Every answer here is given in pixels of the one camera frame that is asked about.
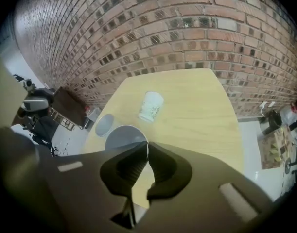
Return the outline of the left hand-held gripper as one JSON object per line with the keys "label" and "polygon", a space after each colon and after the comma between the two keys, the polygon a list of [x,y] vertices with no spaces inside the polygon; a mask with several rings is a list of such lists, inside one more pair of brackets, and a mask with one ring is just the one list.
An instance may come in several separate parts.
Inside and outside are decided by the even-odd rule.
{"label": "left hand-held gripper", "polygon": [[31,79],[23,79],[19,83],[27,91],[27,96],[20,106],[20,125],[24,130],[32,130],[41,118],[49,115],[54,103],[54,92],[47,88],[37,88]]}

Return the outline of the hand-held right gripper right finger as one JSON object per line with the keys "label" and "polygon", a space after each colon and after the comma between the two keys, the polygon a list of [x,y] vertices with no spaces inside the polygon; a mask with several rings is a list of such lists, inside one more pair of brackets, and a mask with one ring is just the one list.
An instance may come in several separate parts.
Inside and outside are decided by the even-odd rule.
{"label": "hand-held right gripper right finger", "polygon": [[246,233],[273,203],[225,162],[171,145],[149,143],[155,184],[138,233]]}

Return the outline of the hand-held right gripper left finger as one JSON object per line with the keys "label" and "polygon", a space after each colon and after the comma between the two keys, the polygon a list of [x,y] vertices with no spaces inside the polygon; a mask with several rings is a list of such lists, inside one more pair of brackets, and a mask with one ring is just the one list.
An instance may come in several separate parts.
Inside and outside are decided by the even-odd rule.
{"label": "hand-held right gripper left finger", "polygon": [[40,151],[41,173],[69,233],[133,233],[147,212],[133,202],[147,150],[141,142],[64,157]]}

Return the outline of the white paper cup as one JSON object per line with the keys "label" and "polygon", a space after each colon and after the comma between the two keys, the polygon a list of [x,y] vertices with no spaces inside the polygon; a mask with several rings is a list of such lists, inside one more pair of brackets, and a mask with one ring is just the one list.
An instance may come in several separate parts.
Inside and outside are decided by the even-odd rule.
{"label": "white paper cup", "polygon": [[114,125],[114,116],[106,114],[99,119],[95,126],[95,133],[98,137],[107,135]]}
{"label": "white paper cup", "polygon": [[135,126],[121,125],[115,128],[105,141],[105,150],[147,141],[144,133]]}
{"label": "white paper cup", "polygon": [[153,91],[145,93],[138,118],[146,122],[154,122],[158,112],[162,108],[164,98],[161,94]]}

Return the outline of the dark low cabinet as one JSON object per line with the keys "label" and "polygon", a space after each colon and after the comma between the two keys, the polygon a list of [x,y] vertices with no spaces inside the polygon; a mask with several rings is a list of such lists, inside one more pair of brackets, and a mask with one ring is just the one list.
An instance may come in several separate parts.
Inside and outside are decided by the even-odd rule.
{"label": "dark low cabinet", "polygon": [[84,128],[86,113],[84,106],[73,98],[64,88],[59,87],[53,94],[54,103],[52,109],[67,121],[79,128]]}

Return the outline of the black floor equipment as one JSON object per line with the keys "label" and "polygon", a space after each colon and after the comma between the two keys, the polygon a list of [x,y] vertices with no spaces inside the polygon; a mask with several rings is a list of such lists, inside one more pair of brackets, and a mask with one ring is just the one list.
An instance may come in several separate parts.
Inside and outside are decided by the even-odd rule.
{"label": "black floor equipment", "polygon": [[35,127],[30,131],[32,134],[32,140],[39,145],[46,146],[50,150],[52,146],[52,138],[57,129],[57,123],[52,120],[39,120]]}

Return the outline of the clear plastic bottle red cap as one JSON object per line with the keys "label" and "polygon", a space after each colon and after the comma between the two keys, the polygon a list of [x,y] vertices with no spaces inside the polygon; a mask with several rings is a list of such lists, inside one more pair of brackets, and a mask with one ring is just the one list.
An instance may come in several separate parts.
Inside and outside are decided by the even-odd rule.
{"label": "clear plastic bottle red cap", "polygon": [[95,123],[100,113],[101,109],[99,107],[87,106],[84,128],[86,129],[91,124]]}

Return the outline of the person's beige clothing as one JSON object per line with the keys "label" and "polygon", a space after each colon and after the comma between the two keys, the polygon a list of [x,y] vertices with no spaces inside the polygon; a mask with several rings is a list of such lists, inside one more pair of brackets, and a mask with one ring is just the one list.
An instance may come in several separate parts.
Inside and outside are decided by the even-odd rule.
{"label": "person's beige clothing", "polygon": [[0,59],[0,128],[11,127],[27,91]]}

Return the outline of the cardboard box with striped tape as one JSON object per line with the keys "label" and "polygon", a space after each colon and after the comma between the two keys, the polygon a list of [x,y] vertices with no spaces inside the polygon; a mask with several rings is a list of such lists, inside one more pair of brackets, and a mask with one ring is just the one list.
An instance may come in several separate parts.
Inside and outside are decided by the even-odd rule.
{"label": "cardboard box with striped tape", "polygon": [[295,140],[285,125],[263,136],[258,146],[262,170],[280,167],[296,151]]}

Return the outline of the black stand with round base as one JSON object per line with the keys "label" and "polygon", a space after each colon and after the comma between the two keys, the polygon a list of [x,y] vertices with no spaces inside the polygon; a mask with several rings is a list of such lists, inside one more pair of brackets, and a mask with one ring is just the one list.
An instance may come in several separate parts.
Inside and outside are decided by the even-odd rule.
{"label": "black stand with round base", "polygon": [[284,176],[297,172],[297,143],[292,145],[289,156],[284,163]]}

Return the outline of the clear water jug red label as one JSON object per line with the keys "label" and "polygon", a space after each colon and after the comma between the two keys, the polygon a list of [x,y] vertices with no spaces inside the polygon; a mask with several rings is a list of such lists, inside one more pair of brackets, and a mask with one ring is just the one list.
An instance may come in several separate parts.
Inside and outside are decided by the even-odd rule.
{"label": "clear water jug red label", "polygon": [[295,123],[297,120],[297,105],[289,104],[284,106],[279,111],[282,123],[284,125],[290,126],[291,124]]}

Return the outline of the wooden shelf frame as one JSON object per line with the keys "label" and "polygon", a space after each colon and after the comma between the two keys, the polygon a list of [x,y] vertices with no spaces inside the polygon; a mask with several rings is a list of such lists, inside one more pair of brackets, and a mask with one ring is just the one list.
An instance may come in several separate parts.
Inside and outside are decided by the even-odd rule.
{"label": "wooden shelf frame", "polygon": [[50,109],[50,116],[55,122],[63,126],[68,131],[73,131],[75,123],[69,119],[67,113],[64,110],[57,110],[52,107]]}

